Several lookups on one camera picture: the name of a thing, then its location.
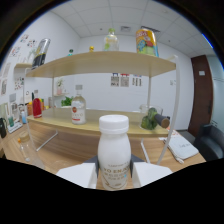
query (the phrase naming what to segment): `white container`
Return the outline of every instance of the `white container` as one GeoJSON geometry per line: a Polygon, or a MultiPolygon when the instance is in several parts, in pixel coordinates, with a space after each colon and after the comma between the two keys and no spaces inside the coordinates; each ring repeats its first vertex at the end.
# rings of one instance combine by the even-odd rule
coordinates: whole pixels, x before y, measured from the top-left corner
{"type": "Polygon", "coordinates": [[[127,136],[129,119],[123,115],[106,115],[99,119],[101,134],[98,161],[103,187],[122,190],[127,185],[131,146],[127,136]]]}

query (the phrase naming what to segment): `door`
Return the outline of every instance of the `door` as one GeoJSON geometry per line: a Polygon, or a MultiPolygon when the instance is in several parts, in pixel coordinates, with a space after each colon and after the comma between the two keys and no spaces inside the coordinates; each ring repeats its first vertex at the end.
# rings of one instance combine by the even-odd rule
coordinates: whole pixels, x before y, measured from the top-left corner
{"type": "Polygon", "coordinates": [[[201,124],[211,120],[213,84],[210,67],[205,55],[191,58],[194,73],[194,103],[188,132],[196,137],[201,124]]]}

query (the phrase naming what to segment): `wooden counter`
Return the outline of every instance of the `wooden counter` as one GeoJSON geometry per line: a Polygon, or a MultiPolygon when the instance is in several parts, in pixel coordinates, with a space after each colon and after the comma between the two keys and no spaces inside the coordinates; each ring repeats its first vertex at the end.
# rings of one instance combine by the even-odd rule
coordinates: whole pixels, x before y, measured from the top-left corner
{"type": "MultiPolygon", "coordinates": [[[[29,126],[36,147],[39,147],[55,133],[55,129],[40,124],[30,122],[29,126]]],[[[19,133],[26,129],[27,125],[23,125],[23,127],[17,131],[13,132],[12,134],[7,133],[6,137],[1,139],[0,143],[2,144],[4,153],[8,160],[26,163],[19,150],[19,143],[17,142],[19,133]]],[[[58,171],[55,169],[56,161],[66,161],[67,164],[72,166],[81,164],[97,155],[99,138],[100,136],[98,135],[80,135],[58,130],[58,135],[49,141],[37,153],[43,161],[46,167],[46,171],[55,174],[58,171]]],[[[146,161],[140,145],[141,139],[134,137],[129,138],[129,140],[131,143],[132,154],[146,161]]],[[[162,152],[164,143],[158,138],[145,138],[144,145],[150,162],[152,164],[156,164],[162,152]]],[[[204,158],[200,154],[197,154],[184,160],[184,164],[180,164],[174,159],[169,149],[167,149],[160,165],[169,167],[173,172],[176,172],[187,166],[203,162],[205,162],[204,158]]],[[[126,189],[132,188],[133,185],[129,174],[126,189]]],[[[96,189],[104,190],[100,178],[100,172],[96,189]]]]}

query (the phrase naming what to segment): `bottle cap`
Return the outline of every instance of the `bottle cap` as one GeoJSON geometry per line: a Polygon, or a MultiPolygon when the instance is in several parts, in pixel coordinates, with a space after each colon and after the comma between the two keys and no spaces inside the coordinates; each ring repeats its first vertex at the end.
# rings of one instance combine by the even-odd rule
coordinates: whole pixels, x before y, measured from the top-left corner
{"type": "Polygon", "coordinates": [[[20,141],[23,142],[27,142],[30,140],[30,136],[29,133],[27,131],[23,131],[20,133],[19,135],[20,141]]]}
{"type": "Polygon", "coordinates": [[[122,134],[129,129],[129,119],[124,115],[105,115],[99,119],[100,132],[104,134],[122,134]]]}
{"type": "Polygon", "coordinates": [[[76,85],[76,86],[75,86],[75,89],[76,89],[76,90],[82,90],[82,85],[76,85]]]}
{"type": "Polygon", "coordinates": [[[109,32],[114,32],[115,33],[115,29],[114,28],[110,28],[109,32]]]}

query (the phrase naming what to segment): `ceiling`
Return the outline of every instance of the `ceiling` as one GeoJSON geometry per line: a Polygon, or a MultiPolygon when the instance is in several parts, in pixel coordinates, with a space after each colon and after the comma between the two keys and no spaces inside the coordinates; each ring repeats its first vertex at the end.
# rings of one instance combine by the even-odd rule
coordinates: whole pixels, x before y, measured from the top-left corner
{"type": "Polygon", "coordinates": [[[156,32],[157,42],[171,46],[190,58],[216,55],[202,34],[182,15],[152,0],[73,0],[51,12],[64,19],[82,37],[108,34],[134,36],[141,26],[156,32]],[[121,31],[121,26],[131,30],[121,31]]]}

